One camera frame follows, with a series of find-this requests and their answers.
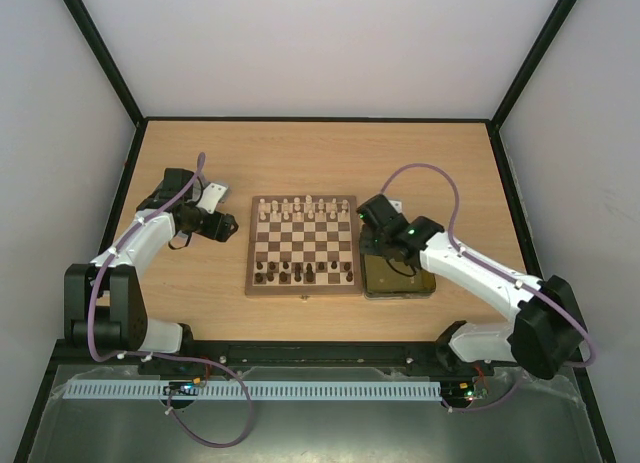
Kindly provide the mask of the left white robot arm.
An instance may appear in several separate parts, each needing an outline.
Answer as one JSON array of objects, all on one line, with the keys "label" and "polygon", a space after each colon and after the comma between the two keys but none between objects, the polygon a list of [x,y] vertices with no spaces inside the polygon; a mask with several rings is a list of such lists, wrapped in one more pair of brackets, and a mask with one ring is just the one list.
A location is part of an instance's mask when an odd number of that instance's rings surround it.
[{"label": "left white robot arm", "polygon": [[177,236],[186,243],[194,235],[227,241],[238,230],[233,215],[218,210],[229,193],[228,185],[207,180],[200,170],[167,168],[125,232],[90,262],[66,270],[66,342],[87,348],[98,361],[108,351],[178,353],[190,328],[150,318],[140,279]]}]

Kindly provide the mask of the wooden chess board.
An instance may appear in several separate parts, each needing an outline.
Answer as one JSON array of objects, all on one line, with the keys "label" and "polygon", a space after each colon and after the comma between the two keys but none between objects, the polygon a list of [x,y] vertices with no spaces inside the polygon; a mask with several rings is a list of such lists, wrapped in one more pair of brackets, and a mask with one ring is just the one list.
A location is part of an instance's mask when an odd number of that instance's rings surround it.
[{"label": "wooden chess board", "polygon": [[[293,209],[299,197],[302,211]],[[259,195],[252,199],[245,295],[351,296],[362,293],[360,217],[353,195]],[[303,264],[301,283],[294,266]],[[316,283],[306,284],[307,263]]]}]

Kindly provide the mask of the dark king piece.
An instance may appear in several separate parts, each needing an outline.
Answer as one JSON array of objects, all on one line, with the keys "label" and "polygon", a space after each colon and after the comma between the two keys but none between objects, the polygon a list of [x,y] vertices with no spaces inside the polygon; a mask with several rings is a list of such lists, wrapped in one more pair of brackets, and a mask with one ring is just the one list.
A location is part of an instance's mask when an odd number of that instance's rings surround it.
[{"label": "dark king piece", "polygon": [[316,266],[314,263],[307,263],[304,278],[306,284],[315,284],[316,283]]}]

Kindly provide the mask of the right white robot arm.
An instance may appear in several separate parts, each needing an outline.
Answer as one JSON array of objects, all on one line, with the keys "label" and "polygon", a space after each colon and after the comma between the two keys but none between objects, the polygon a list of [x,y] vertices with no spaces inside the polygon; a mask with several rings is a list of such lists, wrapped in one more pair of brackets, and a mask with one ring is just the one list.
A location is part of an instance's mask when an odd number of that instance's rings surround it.
[{"label": "right white robot arm", "polygon": [[565,308],[574,299],[565,280],[541,280],[501,265],[429,218],[408,221],[382,194],[361,204],[357,212],[384,257],[441,276],[504,317],[503,324],[454,324],[436,350],[443,372],[455,375],[480,361],[505,362],[550,380],[572,364],[587,332]]}]

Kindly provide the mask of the dark queen piece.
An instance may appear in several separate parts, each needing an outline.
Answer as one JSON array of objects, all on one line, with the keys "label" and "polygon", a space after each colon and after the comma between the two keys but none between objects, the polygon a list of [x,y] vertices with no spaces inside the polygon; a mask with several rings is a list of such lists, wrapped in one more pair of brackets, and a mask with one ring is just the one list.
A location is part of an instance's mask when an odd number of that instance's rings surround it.
[{"label": "dark queen piece", "polygon": [[296,283],[301,283],[303,279],[302,275],[303,275],[303,264],[296,263],[294,266],[294,281]]}]

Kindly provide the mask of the gold tin with pieces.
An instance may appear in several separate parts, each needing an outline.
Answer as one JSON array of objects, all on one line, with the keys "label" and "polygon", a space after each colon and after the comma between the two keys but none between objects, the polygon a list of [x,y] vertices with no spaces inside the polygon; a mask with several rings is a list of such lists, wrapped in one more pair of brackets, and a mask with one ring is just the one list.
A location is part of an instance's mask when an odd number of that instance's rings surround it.
[{"label": "gold tin with pieces", "polygon": [[359,236],[364,295],[368,299],[427,298],[436,291],[435,276],[424,270],[389,262],[381,255],[372,234],[365,228]]}]

